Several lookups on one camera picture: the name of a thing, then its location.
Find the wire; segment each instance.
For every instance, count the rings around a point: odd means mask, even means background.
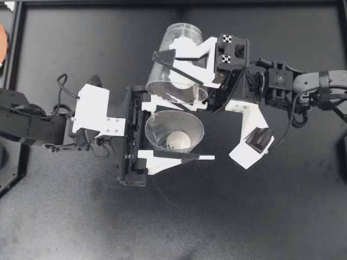
[[[68,91],[64,87],[64,85],[65,85],[65,83],[67,81],[67,75],[66,74],[62,74],[61,76],[59,76],[57,78],[56,81],[57,81],[58,86],[60,87],[59,92],[58,92],[58,101],[57,101],[57,105],[55,105],[53,107],[53,112],[51,112],[49,115],[46,115],[44,110],[41,107],[39,107],[38,105],[35,105],[35,104],[25,104],[25,105],[19,105],[19,106],[16,106],[16,107],[10,107],[10,106],[6,106],[6,105],[1,105],[0,104],[0,107],[8,109],[9,111],[12,111],[12,112],[16,112],[16,113],[18,113],[20,115],[33,117],[33,116],[35,116],[34,114],[29,114],[29,113],[21,111],[22,109],[31,108],[31,109],[33,109],[33,110],[35,110],[37,112],[40,112],[40,113],[42,113],[44,115],[44,116],[41,116],[40,119],[50,119],[50,118],[54,117],[59,112],[60,108],[64,108],[64,109],[66,109],[69,112],[69,113],[66,114],[66,116],[69,116],[69,115],[71,115],[73,113],[72,109],[69,106],[60,103],[62,90],[64,90],[65,92]]]
[[[64,80],[64,83],[62,84],[62,83],[60,83],[60,80],[61,80],[63,77],[65,77],[65,80]],[[64,92],[65,92],[66,94],[68,94],[69,96],[73,97],[74,99],[80,99],[79,96],[73,94],[72,92],[68,91],[68,90],[64,87],[66,80],[67,80],[67,74],[64,73],[64,74],[62,74],[60,77],[58,77],[58,79],[57,79],[57,84],[58,84],[58,86],[59,86],[62,90],[64,90]]]
[[[284,135],[282,136],[282,138],[281,138],[276,144],[272,145],[272,146],[268,149],[269,151],[271,151],[272,149],[278,147],[278,146],[286,139],[286,137],[288,136],[288,133],[289,133],[289,131],[290,131],[290,129],[291,129],[292,122],[293,122],[293,118],[294,118],[295,105],[297,104],[297,101],[298,101],[299,97],[300,97],[302,94],[306,93],[306,92],[311,92],[311,91],[317,90],[318,88],[319,88],[319,87],[306,89],[306,90],[304,90],[304,91],[299,92],[299,93],[295,96],[295,98],[294,98],[294,100],[293,100],[293,106],[292,106],[292,111],[291,111],[291,117],[290,117],[290,119],[289,119],[286,132],[284,133]]]

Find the orange object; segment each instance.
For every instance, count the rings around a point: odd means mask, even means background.
[[[7,34],[4,26],[0,24],[0,66],[6,58],[8,49]]]

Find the black metal frame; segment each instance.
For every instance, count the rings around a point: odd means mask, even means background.
[[[12,30],[10,35],[10,46],[7,60],[5,61],[3,72],[3,88],[14,90],[17,78],[17,67],[20,60],[20,50],[22,44],[22,36],[25,26],[25,13],[27,7],[78,7],[78,6],[101,6],[101,5],[122,5],[122,6],[154,6],[154,5],[187,5],[187,8],[195,5],[219,4],[219,5],[240,5],[240,4],[256,4],[256,5],[288,5],[288,4],[335,4],[340,12],[342,23],[342,34],[345,44],[347,45],[347,0],[23,0],[15,5],[14,19],[12,22]],[[25,176],[27,157],[29,153],[28,146],[22,145],[20,152],[20,162],[18,166],[18,174],[11,183],[14,186],[19,180]]]

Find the clear plastic cup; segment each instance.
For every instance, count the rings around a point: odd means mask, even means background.
[[[189,153],[202,140],[204,127],[190,113],[166,110],[148,118],[145,134],[155,150]]]
[[[198,27],[188,23],[175,23],[167,28],[159,51],[195,47],[202,42],[202,34]],[[204,58],[185,62],[205,67]],[[146,89],[150,94],[172,103],[193,104],[208,97],[206,87],[199,87],[198,83],[157,62],[153,64]]]

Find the dark gray table surface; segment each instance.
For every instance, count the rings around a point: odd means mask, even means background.
[[[146,82],[152,51],[175,22],[198,26],[205,38],[247,37],[254,59],[347,68],[332,5],[29,8],[25,22],[16,89],[47,111],[61,73],[75,93],[98,74],[119,102],[127,85]],[[262,110],[280,137],[285,112]],[[145,188],[120,186],[112,156],[32,147],[27,176],[0,200],[0,259],[347,259],[338,147],[347,128],[338,116],[313,109],[305,128],[248,171],[228,156],[241,115],[198,116],[205,137],[195,151],[216,160],[166,170]]]

